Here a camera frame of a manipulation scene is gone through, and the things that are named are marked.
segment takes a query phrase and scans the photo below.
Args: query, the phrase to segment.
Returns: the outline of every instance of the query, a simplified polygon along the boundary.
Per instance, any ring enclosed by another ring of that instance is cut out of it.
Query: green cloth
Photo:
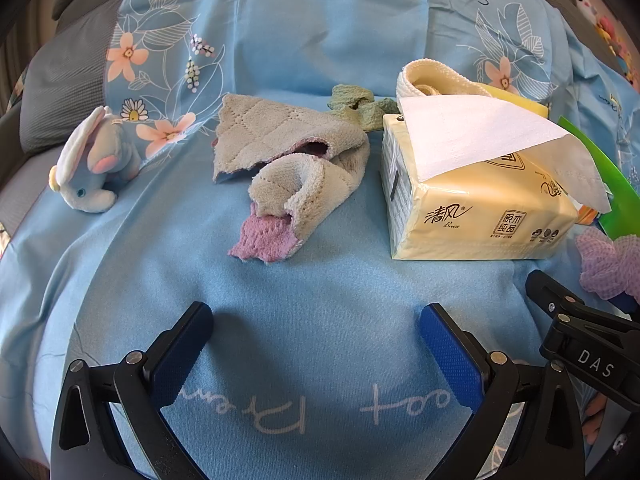
[[[385,97],[375,101],[371,90],[356,85],[334,86],[328,107],[330,114],[358,124],[365,132],[381,130],[383,115],[400,113],[393,99]]]

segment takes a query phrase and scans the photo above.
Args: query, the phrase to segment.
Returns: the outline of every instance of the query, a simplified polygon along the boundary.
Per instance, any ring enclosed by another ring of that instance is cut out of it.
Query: pink cloth
[[[242,261],[260,258],[270,264],[284,260],[298,242],[290,216],[256,216],[255,203],[252,202],[251,214],[240,228],[240,240],[228,254]]]
[[[575,239],[582,256],[580,285],[610,300],[626,292],[640,303],[640,238],[622,236],[612,241],[595,227]]]

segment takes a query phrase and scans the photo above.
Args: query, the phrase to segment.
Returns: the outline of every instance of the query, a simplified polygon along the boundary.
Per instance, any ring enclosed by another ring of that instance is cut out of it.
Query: blue bed sheet
[[[569,117],[636,186],[640,99],[543,0],[124,0],[114,48],[124,34],[148,54],[132,64],[133,81],[105,74],[107,104],[141,100],[150,121],[195,120],[103,214],[44,192],[2,258],[0,425],[21,455],[49,455],[66,364],[119,361],[200,300],[216,329],[164,414],[211,478],[424,478],[469,415],[420,341],[425,304],[532,364],[543,363],[549,321],[526,299],[528,272],[542,268],[610,310],[578,284],[578,227],[545,261],[391,260],[379,132],[360,188],[292,259],[226,255],[248,215],[250,180],[211,181],[220,96],[325,110],[338,83],[393,96],[399,70],[421,57],[487,83],[486,64],[507,57],[517,91]],[[578,389],[578,401],[589,394]],[[485,472],[500,462],[505,433]]]

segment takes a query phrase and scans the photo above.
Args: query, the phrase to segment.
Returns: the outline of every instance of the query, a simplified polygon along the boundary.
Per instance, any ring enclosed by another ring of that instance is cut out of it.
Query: stuffed bunny
[[[128,182],[140,171],[140,154],[109,107],[98,106],[69,137],[58,163],[49,171],[49,187],[73,209],[107,211],[116,194],[102,189],[107,178]]]

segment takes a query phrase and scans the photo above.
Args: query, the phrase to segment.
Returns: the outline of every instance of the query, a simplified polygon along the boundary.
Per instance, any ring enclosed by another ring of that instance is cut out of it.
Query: white daisy
[[[142,99],[124,99],[120,116],[127,121],[146,121],[149,118]]]

